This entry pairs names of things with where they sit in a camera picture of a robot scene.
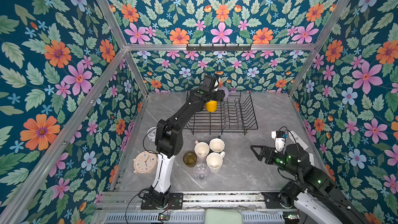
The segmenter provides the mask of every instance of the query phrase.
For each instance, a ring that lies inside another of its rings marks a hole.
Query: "alarm clock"
[[[141,152],[133,159],[134,173],[136,174],[149,174],[153,172],[158,166],[158,157],[156,154],[150,152]]]

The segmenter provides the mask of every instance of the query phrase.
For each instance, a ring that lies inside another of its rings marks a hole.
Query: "black mounting plate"
[[[183,197],[184,197],[183,193],[170,193],[169,209],[170,210],[171,209],[182,209]],[[142,210],[163,210],[163,209],[161,209],[161,206],[157,205],[155,201],[151,200],[149,193],[146,193],[144,195],[144,199],[142,200],[142,203],[141,203],[141,209]]]

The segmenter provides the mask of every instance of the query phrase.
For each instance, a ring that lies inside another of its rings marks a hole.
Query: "yellow cup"
[[[209,101],[206,103],[206,110],[209,112],[214,112],[217,110],[217,102],[216,101]]]

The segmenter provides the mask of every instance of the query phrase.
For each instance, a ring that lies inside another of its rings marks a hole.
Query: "ceramic mug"
[[[210,153],[206,158],[207,166],[209,167],[210,171],[213,173],[218,173],[222,166],[222,158],[225,156],[225,152]]]
[[[205,161],[207,155],[210,152],[210,147],[207,143],[205,142],[199,142],[199,141],[195,141],[195,154],[197,157],[197,160],[199,161]]]

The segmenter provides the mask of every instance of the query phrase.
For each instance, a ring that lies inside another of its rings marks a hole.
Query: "metal grille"
[[[192,134],[195,132],[246,134],[248,130],[258,129],[251,93],[230,92],[226,101],[217,102],[216,111],[208,112],[204,107],[189,120],[185,129],[191,130]]]

